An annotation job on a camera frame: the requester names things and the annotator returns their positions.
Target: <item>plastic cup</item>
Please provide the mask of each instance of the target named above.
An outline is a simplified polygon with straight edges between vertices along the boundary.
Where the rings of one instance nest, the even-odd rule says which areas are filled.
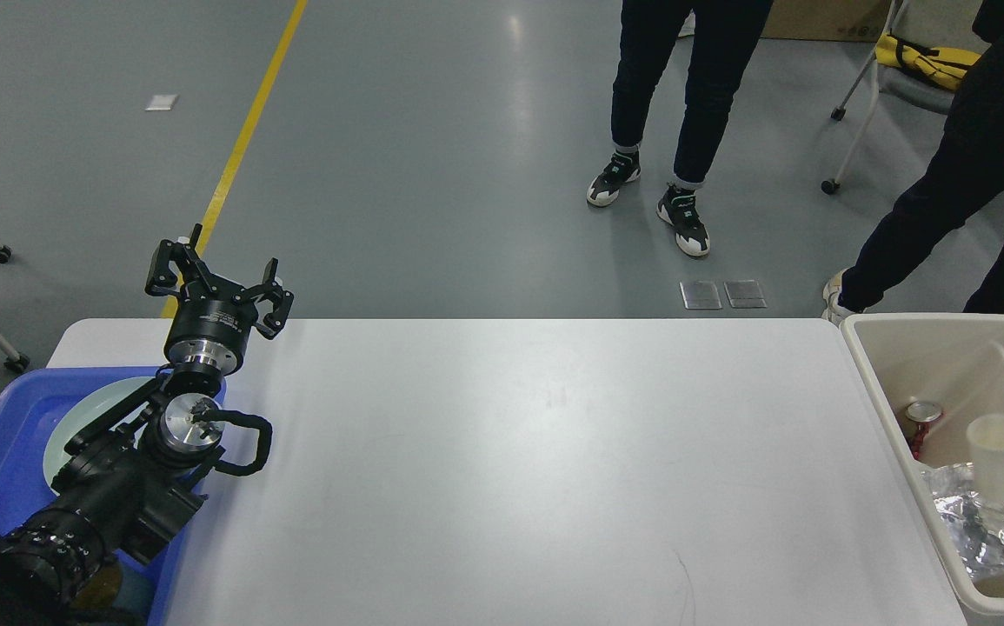
[[[985,503],[1004,505],[1004,413],[977,417],[966,428],[974,487]]]

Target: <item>white plate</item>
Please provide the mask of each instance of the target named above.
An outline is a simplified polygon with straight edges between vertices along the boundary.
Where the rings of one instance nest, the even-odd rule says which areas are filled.
[[[133,379],[113,381],[111,384],[88,393],[83,400],[77,401],[72,408],[68,409],[56,427],[53,427],[53,432],[49,433],[49,440],[45,442],[45,454],[42,456],[42,473],[45,475],[45,484],[49,486],[51,491],[53,477],[61,471],[61,467],[65,466],[65,463],[68,463],[68,459],[72,458],[68,452],[65,452],[65,443],[68,443],[68,440],[72,439],[73,435],[79,432],[82,427],[91,423],[108,408],[114,407],[117,401],[128,397],[136,388],[143,387],[143,384],[151,379],[152,376],[136,376]],[[128,413],[122,422],[135,419],[145,406],[146,402],[144,401],[143,404]]]

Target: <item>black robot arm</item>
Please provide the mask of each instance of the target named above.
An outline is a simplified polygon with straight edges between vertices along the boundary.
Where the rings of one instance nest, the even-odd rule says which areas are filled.
[[[212,468],[249,476],[266,464],[270,422],[224,411],[213,396],[243,365],[251,329],[267,338],[282,331],[292,293],[276,281],[276,260],[251,288],[212,274],[195,250],[200,233],[196,225],[188,243],[163,239],[153,255],[147,293],[178,303],[166,364],[65,444],[71,459],[53,479],[57,499],[0,536],[0,625],[141,623],[69,603],[116,550],[143,564],[163,551],[204,503],[193,488]],[[259,321],[262,302],[270,310]],[[255,458],[244,466],[223,460],[227,424],[258,432]]]

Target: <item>metal plate on floor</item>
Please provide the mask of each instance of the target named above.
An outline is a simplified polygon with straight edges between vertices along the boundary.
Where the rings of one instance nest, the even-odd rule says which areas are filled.
[[[177,102],[178,94],[157,94],[151,98],[151,103],[147,104],[148,111],[168,111],[173,110],[173,103]]]
[[[684,294],[684,306],[688,309],[720,309],[722,299],[717,295],[717,285],[713,281],[680,283]]]
[[[756,281],[727,281],[725,296],[729,298],[729,306],[735,309],[767,309],[764,302],[764,292]]]

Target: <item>table surface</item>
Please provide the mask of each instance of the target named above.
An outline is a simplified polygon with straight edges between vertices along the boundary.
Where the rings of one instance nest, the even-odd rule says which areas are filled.
[[[169,324],[49,366],[160,364]],[[227,407],[274,448],[204,482],[168,623],[965,623],[820,320],[291,320]]]

